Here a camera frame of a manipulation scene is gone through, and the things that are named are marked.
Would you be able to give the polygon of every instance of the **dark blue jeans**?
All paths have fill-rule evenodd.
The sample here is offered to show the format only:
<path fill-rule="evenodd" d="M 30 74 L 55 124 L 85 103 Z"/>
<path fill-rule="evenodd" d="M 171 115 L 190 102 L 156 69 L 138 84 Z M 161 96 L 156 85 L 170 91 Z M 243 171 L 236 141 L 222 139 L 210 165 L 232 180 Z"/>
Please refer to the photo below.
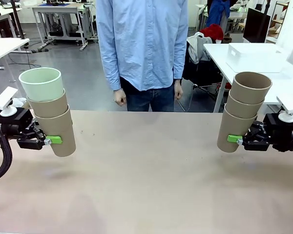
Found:
<path fill-rule="evenodd" d="M 127 110 L 147 112 L 151 105 L 154 112 L 174 112 L 174 86 L 126 93 Z"/>

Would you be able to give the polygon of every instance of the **cup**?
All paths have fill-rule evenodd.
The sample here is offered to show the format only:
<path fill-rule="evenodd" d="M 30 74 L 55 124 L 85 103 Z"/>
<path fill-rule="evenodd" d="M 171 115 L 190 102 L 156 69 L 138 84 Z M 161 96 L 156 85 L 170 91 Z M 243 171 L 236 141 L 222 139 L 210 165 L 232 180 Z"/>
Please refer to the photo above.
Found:
<path fill-rule="evenodd" d="M 67 109 L 67 99 L 65 90 L 60 98 L 55 99 L 53 101 L 33 101 L 31 99 L 27 99 L 31 108 L 34 110 L 35 115 L 41 118 L 52 118 L 56 116 L 60 116 L 64 114 Z"/>
<path fill-rule="evenodd" d="M 244 104 L 235 100 L 231 96 L 231 90 L 229 91 L 227 100 L 227 111 L 238 118 L 252 118 L 257 115 L 259 108 L 262 106 L 264 101 L 259 104 Z"/>
<path fill-rule="evenodd" d="M 235 152 L 239 145 L 228 142 L 228 135 L 244 136 L 256 118 L 257 116 L 252 118 L 235 117 L 227 111 L 227 105 L 225 105 L 217 140 L 218 148 L 226 153 Z"/>
<path fill-rule="evenodd" d="M 42 118 L 37 115 L 35 116 L 46 135 L 60 136 L 62 138 L 62 144 L 51 144 L 56 156 L 66 157 L 75 152 L 76 143 L 69 107 L 64 114 L 57 117 Z"/>
<path fill-rule="evenodd" d="M 62 75 L 57 69 L 40 67 L 27 70 L 20 74 L 19 80 L 32 101 L 52 101 L 63 95 Z"/>
<path fill-rule="evenodd" d="M 272 86 L 272 81 L 255 72 L 241 72 L 233 80 L 231 96 L 245 104 L 259 104 Z"/>

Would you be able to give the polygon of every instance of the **black pole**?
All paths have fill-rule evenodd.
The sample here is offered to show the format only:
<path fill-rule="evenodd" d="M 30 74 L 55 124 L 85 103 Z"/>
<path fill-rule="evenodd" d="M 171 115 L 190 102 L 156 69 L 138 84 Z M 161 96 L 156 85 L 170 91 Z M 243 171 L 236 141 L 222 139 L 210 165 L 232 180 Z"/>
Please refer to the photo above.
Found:
<path fill-rule="evenodd" d="M 265 24 L 265 21 L 266 21 L 266 15 L 267 15 L 269 7 L 270 7 L 270 1 L 271 0 L 267 0 L 267 4 L 266 4 L 266 7 L 265 7 L 265 12 L 264 12 L 264 15 L 263 15 L 262 23 L 259 26 L 259 30 L 258 30 L 258 34 L 257 34 L 257 41 L 259 41 L 260 35 L 261 35 L 262 30 L 264 28 L 264 24 Z"/>
<path fill-rule="evenodd" d="M 14 0 L 11 0 L 11 5 L 12 5 L 12 8 L 13 8 L 15 23 L 19 28 L 19 34 L 21 36 L 21 39 L 25 39 L 24 34 L 23 34 L 23 30 L 21 29 L 21 23 L 20 23 L 20 20 L 19 20 L 18 13 L 16 11 L 16 6 L 15 6 Z"/>

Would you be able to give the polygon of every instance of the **brown cup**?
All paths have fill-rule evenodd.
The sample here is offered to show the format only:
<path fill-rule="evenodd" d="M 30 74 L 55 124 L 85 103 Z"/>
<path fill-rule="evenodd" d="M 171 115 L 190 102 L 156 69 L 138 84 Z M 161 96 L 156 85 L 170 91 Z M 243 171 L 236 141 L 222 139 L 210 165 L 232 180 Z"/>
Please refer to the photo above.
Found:
<path fill-rule="evenodd" d="M 226 153 L 235 152 L 239 145 L 228 142 L 228 135 L 244 136 L 257 116 L 252 118 L 238 118 L 228 113 L 225 105 L 223 118 L 221 120 L 217 146 Z"/>
<path fill-rule="evenodd" d="M 65 90 L 63 95 L 53 101 L 36 102 L 27 98 L 31 108 L 34 110 L 35 115 L 41 118 L 52 118 L 60 116 L 67 111 L 67 99 Z"/>
<path fill-rule="evenodd" d="M 76 143 L 69 106 L 67 111 L 60 116 L 41 118 L 36 115 L 36 119 L 46 135 L 60 136 L 62 138 L 62 144 L 51 144 L 56 156 L 66 157 L 75 152 Z"/>
<path fill-rule="evenodd" d="M 255 72 L 241 72 L 233 80 L 231 96 L 245 104 L 259 104 L 272 86 L 272 81 Z"/>
<path fill-rule="evenodd" d="M 235 117 L 238 118 L 252 118 L 257 115 L 259 108 L 262 106 L 264 101 L 259 104 L 244 104 L 235 100 L 231 96 L 231 90 L 229 91 L 226 109 Z"/>

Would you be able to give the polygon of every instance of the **green clip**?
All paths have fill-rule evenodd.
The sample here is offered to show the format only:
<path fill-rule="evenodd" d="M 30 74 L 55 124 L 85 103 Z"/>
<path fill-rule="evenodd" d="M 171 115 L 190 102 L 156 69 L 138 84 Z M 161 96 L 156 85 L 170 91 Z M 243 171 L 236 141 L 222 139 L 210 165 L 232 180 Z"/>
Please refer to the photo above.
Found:
<path fill-rule="evenodd" d="M 242 138 L 242 136 L 229 135 L 227 141 L 231 143 L 237 143 L 237 140 Z"/>
<path fill-rule="evenodd" d="M 45 138 L 48 138 L 51 140 L 52 144 L 62 144 L 62 138 L 60 136 L 45 136 Z"/>

